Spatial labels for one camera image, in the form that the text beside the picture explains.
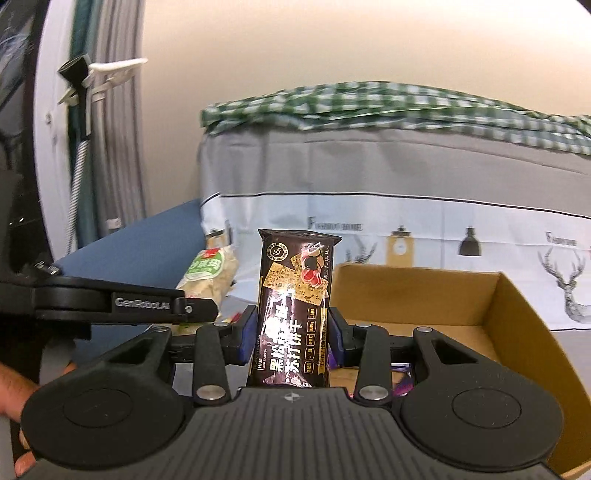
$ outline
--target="green checkered blanket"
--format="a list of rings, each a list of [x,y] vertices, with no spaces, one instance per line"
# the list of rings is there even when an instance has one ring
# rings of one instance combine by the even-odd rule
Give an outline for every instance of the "green checkered blanket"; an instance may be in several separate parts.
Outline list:
[[[216,103],[202,111],[215,135],[241,124],[300,131],[342,128],[439,130],[591,155],[591,116],[547,115],[498,100],[392,82],[299,87]]]

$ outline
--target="green label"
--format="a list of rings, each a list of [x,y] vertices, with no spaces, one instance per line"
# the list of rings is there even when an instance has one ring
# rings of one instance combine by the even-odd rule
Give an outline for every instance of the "green label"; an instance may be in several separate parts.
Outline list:
[[[207,280],[219,275],[223,268],[223,252],[219,248],[205,250],[191,263],[185,278],[187,280]]]

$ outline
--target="metal screw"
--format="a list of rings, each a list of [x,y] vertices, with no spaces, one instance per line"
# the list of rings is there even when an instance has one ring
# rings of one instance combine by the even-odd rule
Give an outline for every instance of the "metal screw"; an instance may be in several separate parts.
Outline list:
[[[383,400],[388,396],[388,390],[379,385],[367,385],[359,390],[359,396],[365,400]]]
[[[219,385],[204,385],[197,389],[197,396],[202,400],[219,400],[226,395],[226,391]]]

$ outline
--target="white hanger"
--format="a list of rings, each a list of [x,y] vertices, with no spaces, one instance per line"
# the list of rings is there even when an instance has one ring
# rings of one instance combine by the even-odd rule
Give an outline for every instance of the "white hanger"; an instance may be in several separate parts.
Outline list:
[[[110,63],[91,63],[88,65],[88,78],[90,83],[97,75],[107,75],[107,79],[101,85],[90,90],[90,96],[93,102],[103,99],[104,93],[117,85],[127,82],[135,75],[137,70],[148,61],[148,59],[130,59],[122,61],[112,61]],[[66,103],[70,106],[78,105],[78,95],[70,87],[60,98],[58,104]]]

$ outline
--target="beige wall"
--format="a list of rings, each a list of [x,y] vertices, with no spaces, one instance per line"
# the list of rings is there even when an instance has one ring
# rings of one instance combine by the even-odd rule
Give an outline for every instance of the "beige wall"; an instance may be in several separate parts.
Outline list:
[[[591,15],[575,0],[146,0],[150,213],[199,194],[199,112],[347,80],[462,90],[591,113]]]

